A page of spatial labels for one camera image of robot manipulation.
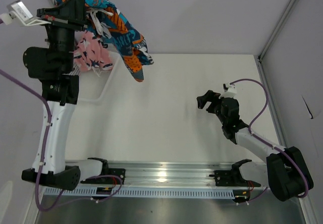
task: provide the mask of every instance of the gray floor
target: gray floor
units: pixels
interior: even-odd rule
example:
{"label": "gray floor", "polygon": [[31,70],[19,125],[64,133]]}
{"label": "gray floor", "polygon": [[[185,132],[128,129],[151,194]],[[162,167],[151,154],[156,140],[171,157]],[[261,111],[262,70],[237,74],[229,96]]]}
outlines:
{"label": "gray floor", "polygon": [[[49,206],[55,197],[44,196]],[[75,197],[64,196],[60,203]],[[278,201],[267,192],[249,206],[231,200],[161,199],[115,197],[95,204],[81,200],[50,212],[39,213],[37,224],[45,223],[305,223],[298,201]]]}

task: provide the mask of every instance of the blue and orange fabric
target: blue and orange fabric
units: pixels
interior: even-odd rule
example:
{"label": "blue and orange fabric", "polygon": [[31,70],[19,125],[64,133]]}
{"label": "blue and orange fabric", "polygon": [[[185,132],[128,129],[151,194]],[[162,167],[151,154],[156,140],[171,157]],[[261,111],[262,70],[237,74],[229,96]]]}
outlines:
{"label": "blue and orange fabric", "polygon": [[[66,0],[56,0],[60,5]],[[153,64],[144,37],[129,23],[126,17],[109,0],[85,0],[87,10],[102,9],[113,13],[112,16],[102,12],[97,13],[97,18],[108,33],[99,35],[95,23],[89,17],[90,25],[87,30],[101,37],[103,43],[112,43],[119,51],[131,75],[138,82],[143,81],[143,65]]]}

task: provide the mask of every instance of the white panel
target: white panel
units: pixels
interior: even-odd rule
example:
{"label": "white panel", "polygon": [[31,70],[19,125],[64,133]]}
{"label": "white panel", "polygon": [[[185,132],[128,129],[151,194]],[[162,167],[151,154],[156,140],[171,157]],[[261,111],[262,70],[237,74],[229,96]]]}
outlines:
{"label": "white panel", "polygon": [[[259,158],[234,145],[217,117],[197,108],[196,97],[225,82],[259,80],[251,55],[155,54],[137,83],[117,64],[101,104],[79,103],[71,119],[66,159],[116,161],[236,162]],[[240,115],[250,122],[265,102],[256,84],[237,84]],[[254,129],[278,142],[268,110]]]}
{"label": "white panel", "polygon": [[[0,0],[0,14],[16,0]],[[48,7],[47,0],[22,0],[33,15]],[[23,52],[30,46],[46,46],[41,26],[0,25],[0,68],[41,92],[41,83],[30,79],[23,65]],[[13,182],[12,197],[2,223],[23,223],[34,186],[21,180],[37,151],[42,122],[42,103],[30,93],[0,76],[0,189]]]}
{"label": "white panel", "polygon": [[153,53],[259,54],[289,0],[111,0]]}
{"label": "white panel", "polygon": [[318,223],[323,222],[322,25],[323,0],[300,0],[264,60],[288,143],[302,151],[314,180],[309,195]]}

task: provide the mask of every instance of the patterned cloth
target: patterned cloth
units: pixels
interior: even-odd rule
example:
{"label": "patterned cloth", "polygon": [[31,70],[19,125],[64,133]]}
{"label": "patterned cloth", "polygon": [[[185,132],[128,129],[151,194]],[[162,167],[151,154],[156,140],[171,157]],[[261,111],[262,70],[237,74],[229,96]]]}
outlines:
{"label": "patterned cloth", "polygon": [[[56,1],[60,5],[65,0]],[[85,0],[85,7],[91,22],[87,30],[101,37],[104,43],[112,43],[135,80],[143,81],[142,65],[153,64],[144,37],[109,0]]]}
{"label": "patterned cloth", "polygon": [[109,51],[105,48],[100,38],[92,32],[86,31],[77,44],[74,51],[74,62],[81,72],[91,69],[111,70],[113,62],[109,57]]}

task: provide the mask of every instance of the pink fabric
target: pink fabric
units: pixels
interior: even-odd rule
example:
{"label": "pink fabric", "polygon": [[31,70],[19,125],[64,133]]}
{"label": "pink fabric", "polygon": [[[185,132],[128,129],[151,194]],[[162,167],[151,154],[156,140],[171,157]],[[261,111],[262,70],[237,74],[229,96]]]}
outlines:
{"label": "pink fabric", "polygon": [[100,38],[92,32],[86,31],[77,44],[74,51],[74,62],[81,72],[89,71],[92,68],[100,68],[104,71],[113,68],[113,62],[109,57],[109,51],[104,48]]}

